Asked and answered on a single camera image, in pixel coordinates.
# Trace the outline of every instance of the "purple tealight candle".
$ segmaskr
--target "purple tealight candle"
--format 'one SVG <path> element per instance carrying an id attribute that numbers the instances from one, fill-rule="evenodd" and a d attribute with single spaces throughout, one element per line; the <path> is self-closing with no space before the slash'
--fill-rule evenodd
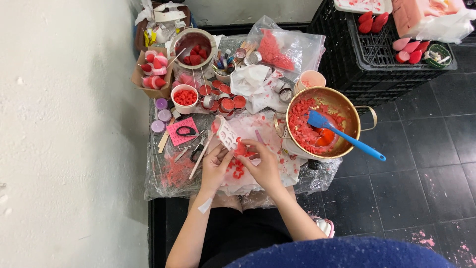
<path id="1" fill-rule="evenodd" d="M 163 122 L 168 122 L 172 118 L 172 113 L 169 110 L 160 110 L 159 120 Z"/>
<path id="2" fill-rule="evenodd" d="M 155 101 L 155 107 L 159 110 L 164 110 L 167 108 L 167 100 L 164 98 L 157 99 Z"/>
<path id="3" fill-rule="evenodd" d="M 161 133 L 165 130 L 165 123 L 160 120 L 156 120 L 150 124 L 150 128 L 155 133 Z"/>

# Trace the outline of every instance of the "small green basket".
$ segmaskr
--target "small green basket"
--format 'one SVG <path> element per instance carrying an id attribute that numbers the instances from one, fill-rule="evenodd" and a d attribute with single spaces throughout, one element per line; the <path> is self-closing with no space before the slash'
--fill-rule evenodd
<path id="1" fill-rule="evenodd" d="M 428 48 L 428 51 L 433 51 L 433 52 L 439 53 L 441 55 L 442 59 L 449 56 L 449 59 L 447 59 L 446 61 L 444 61 L 442 63 L 438 63 L 435 60 L 433 60 L 432 58 L 426 59 L 425 61 L 434 68 L 443 69 L 443 68 L 447 67 L 451 63 L 451 61 L 453 60 L 449 51 L 441 45 L 433 44 Z"/>

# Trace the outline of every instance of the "black crate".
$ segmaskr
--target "black crate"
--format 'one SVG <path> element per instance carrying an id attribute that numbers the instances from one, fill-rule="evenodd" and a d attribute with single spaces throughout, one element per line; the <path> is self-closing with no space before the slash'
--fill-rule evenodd
<path id="1" fill-rule="evenodd" d="M 375 107 L 393 101 L 448 70 L 457 69 L 451 48 L 436 41 L 431 43 L 445 46 L 453 58 L 445 69 L 432 68 L 424 61 L 398 63 L 392 43 L 399 37 L 392 15 L 377 34 L 360 34 L 356 24 L 359 16 L 337 11 L 333 0 L 324 0 L 307 27 L 307 33 L 326 36 L 326 52 L 319 72 L 326 78 L 327 86 L 342 92 L 355 106 Z"/>

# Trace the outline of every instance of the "pink shoe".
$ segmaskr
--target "pink shoe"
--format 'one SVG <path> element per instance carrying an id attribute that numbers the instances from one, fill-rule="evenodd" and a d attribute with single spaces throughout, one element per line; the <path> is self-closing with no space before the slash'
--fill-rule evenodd
<path id="1" fill-rule="evenodd" d="M 328 219 L 322 219 L 317 216 L 309 215 L 309 217 L 321 228 L 328 238 L 334 237 L 334 224 Z"/>

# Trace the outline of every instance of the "left hand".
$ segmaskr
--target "left hand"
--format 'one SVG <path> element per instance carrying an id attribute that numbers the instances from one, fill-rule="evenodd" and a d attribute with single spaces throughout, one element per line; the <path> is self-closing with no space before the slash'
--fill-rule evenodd
<path id="1" fill-rule="evenodd" d="M 234 153 L 234 150 L 228 151 L 223 144 L 220 144 L 203 158 L 200 190 L 211 192 L 218 190 L 225 180 L 225 173 Z"/>

